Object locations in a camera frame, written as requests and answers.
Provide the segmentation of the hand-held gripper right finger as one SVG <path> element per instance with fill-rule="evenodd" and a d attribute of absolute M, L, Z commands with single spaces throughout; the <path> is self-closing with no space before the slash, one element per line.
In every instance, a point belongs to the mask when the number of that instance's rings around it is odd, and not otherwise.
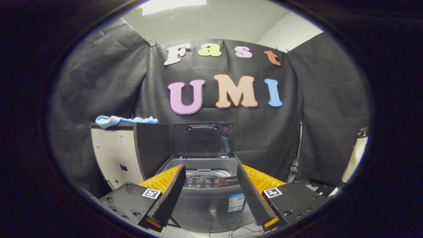
<path fill-rule="evenodd" d="M 318 211 L 328 200 L 308 187 L 308 181 L 284 183 L 244 164 L 237 179 L 258 226 L 264 231 L 296 223 Z"/>

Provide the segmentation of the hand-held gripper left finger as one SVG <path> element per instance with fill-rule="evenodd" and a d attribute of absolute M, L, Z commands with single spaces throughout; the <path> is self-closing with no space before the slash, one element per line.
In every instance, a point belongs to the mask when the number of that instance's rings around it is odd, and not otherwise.
<path fill-rule="evenodd" d="M 127 182 L 99 202 L 127 222 L 162 232 L 172 216 L 185 180 L 185 165 L 179 164 L 140 184 Z"/>

